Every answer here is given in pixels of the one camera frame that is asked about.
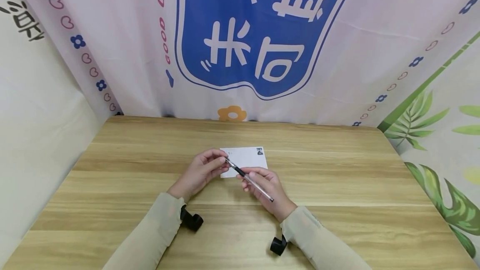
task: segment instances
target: forearm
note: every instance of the forearm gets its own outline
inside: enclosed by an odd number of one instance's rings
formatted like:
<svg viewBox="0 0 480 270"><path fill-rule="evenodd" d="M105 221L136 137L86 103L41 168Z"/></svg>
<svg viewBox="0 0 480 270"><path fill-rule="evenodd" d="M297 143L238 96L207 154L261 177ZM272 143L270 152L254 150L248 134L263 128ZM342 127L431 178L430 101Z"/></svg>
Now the forearm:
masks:
<svg viewBox="0 0 480 270"><path fill-rule="evenodd" d="M180 227L182 198L161 193L103 270L155 270Z"/></svg>
<svg viewBox="0 0 480 270"><path fill-rule="evenodd" d="M306 209L298 207L282 223L287 241L293 242L316 270L370 270L367 263Z"/></svg>

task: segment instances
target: blue logo banner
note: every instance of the blue logo banner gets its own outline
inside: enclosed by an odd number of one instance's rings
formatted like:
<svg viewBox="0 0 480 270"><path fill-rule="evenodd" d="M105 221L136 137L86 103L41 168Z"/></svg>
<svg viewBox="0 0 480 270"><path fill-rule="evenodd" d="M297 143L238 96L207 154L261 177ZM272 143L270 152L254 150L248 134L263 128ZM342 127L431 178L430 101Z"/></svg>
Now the blue logo banner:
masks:
<svg viewBox="0 0 480 270"><path fill-rule="evenodd" d="M287 96L309 81L343 2L177 0L177 64L187 80L211 89Z"/></svg>

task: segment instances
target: black wristband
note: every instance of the black wristband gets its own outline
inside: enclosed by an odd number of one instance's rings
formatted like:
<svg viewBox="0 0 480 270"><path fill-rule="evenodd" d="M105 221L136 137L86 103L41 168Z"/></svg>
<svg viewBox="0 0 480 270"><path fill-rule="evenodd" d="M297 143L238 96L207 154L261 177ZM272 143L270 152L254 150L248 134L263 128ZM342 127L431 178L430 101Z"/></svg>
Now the black wristband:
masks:
<svg viewBox="0 0 480 270"><path fill-rule="evenodd" d="M192 216L186 209L187 205L183 205L180 210L180 220L183 225L185 225L188 229L196 232L202 226L203 219L198 214Z"/></svg>
<svg viewBox="0 0 480 270"><path fill-rule="evenodd" d="M287 248L287 245L288 242L283 235L281 240L278 238L273 238L272 244L270 245L270 251L280 256L282 255L285 248Z"/></svg>

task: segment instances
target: white paper card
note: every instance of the white paper card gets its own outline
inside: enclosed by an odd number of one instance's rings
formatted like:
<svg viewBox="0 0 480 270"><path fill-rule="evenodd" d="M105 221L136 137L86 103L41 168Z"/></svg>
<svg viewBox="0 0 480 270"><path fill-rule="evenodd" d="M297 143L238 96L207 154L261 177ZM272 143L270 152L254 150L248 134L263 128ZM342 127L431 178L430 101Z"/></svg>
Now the white paper card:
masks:
<svg viewBox="0 0 480 270"><path fill-rule="evenodd" d="M220 148L228 154L228 158L232 163L242 167L262 167L268 169L265 152L263 146L256 147L237 147L237 148ZM234 178L238 173L233 169L220 175L221 178Z"/></svg>

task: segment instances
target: transparent pen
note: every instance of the transparent pen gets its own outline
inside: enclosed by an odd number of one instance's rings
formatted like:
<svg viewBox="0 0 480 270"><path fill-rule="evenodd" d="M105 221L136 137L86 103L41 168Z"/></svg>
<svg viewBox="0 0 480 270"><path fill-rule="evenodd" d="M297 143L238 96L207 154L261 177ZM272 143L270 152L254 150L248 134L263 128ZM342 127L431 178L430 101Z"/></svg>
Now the transparent pen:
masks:
<svg viewBox="0 0 480 270"><path fill-rule="evenodd" d="M265 196L271 202L274 201L274 199L267 192L265 192L265 190L263 190L262 187L260 187L256 182L252 181L249 175L243 172L237 165L232 163L228 158L226 158L225 160L235 171L237 171L241 175L241 177L243 177L246 181L249 182L249 184L253 185L253 187L255 187L260 193L262 193L263 196Z"/></svg>

